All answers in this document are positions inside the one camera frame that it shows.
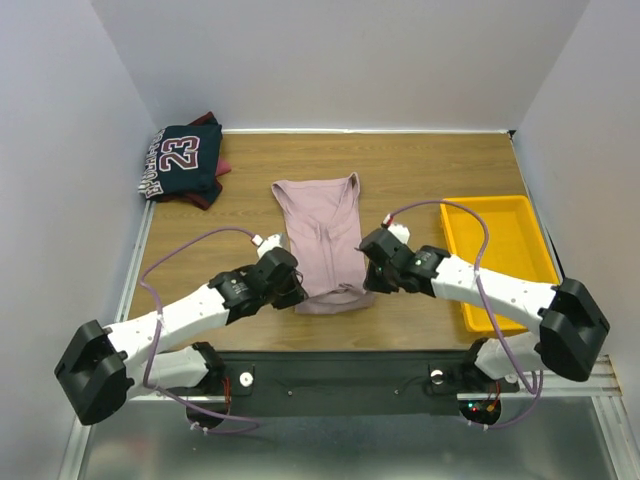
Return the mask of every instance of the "white panel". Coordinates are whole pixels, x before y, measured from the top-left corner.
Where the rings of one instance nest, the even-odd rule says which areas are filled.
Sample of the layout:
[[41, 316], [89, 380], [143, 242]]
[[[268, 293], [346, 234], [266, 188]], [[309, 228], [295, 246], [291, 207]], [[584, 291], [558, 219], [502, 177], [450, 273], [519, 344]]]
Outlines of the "white panel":
[[515, 136], [567, 275], [611, 323], [611, 353], [640, 435], [640, 3], [593, 0]]
[[94, 0], [159, 125], [516, 128], [587, 0]]
[[0, 45], [0, 477], [53, 479], [72, 419], [53, 368], [112, 320], [155, 127], [89, 2], [3, 2]]

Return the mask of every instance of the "metal frame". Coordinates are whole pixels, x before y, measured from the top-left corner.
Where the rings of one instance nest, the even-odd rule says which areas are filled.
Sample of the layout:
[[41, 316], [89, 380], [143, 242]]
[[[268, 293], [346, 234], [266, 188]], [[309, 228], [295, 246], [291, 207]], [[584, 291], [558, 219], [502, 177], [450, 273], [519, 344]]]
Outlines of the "metal frame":
[[[154, 211], [155, 203], [148, 201], [143, 211], [138, 237], [115, 315], [115, 322], [125, 321], [129, 314]], [[545, 390], [543, 391], [543, 397], [591, 397], [617, 476], [624, 480], [640, 479], [640, 453], [631, 431], [621, 395], [608, 356], [603, 356], [598, 359], [592, 377], [585, 383], [571, 382], [558, 377], [553, 372], [545, 372]], [[484, 396], [485, 394], [465, 394], [458, 395], [458, 398], [462, 400]], [[528, 394], [521, 388], [521, 391], [518, 393], [505, 393], [503, 396], [504, 398], [509, 398], [528, 396]], [[206, 397], [206, 400], [208, 402], [215, 402], [220, 401], [220, 398]], [[149, 395], [146, 397], [138, 397], [133, 401], [171, 400], [159, 398], [156, 395]], [[83, 426], [78, 419], [74, 420], [58, 476], [59, 480], [79, 480], [82, 478], [83, 459], [90, 442], [91, 432], [91, 427]]]

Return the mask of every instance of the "gray floor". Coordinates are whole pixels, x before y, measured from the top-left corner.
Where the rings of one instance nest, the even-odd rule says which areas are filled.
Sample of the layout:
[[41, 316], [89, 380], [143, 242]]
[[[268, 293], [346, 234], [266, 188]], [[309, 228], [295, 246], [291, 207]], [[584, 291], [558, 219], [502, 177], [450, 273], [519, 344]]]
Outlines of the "gray floor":
[[589, 398], [545, 399], [523, 423], [487, 433], [411, 415], [272, 418], [239, 437], [204, 437], [181, 407], [142, 401], [93, 428], [81, 478], [606, 480], [612, 472]]

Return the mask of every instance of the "folded clothing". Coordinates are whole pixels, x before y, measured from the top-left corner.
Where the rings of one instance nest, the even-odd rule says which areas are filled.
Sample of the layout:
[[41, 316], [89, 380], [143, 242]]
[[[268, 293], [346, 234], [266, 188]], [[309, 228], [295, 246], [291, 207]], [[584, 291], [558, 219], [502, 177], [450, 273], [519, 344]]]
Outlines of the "folded clothing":
[[284, 212], [291, 253], [298, 259], [309, 299], [297, 313], [332, 314], [369, 307], [374, 296], [363, 288], [364, 255], [357, 173], [335, 180], [275, 182], [271, 190]]
[[147, 199], [184, 198], [206, 210], [222, 192], [216, 177], [231, 171], [220, 161], [222, 127], [208, 112], [187, 126], [170, 126], [153, 138], [139, 186]]

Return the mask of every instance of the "yellow bin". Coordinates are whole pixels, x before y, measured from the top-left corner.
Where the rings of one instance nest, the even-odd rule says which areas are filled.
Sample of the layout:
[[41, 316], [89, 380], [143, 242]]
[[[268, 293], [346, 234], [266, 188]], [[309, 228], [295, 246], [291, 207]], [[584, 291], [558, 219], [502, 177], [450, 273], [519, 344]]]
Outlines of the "yellow bin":
[[[522, 195], [496, 197], [447, 198], [477, 212], [489, 226], [489, 246], [481, 266], [512, 277], [533, 282], [558, 283], [551, 257], [529, 199]], [[468, 213], [450, 205], [440, 205], [442, 225], [451, 253], [473, 263], [482, 244], [482, 227]], [[462, 304], [467, 330], [493, 331], [487, 312]], [[512, 320], [498, 315], [503, 330], [525, 330]]]

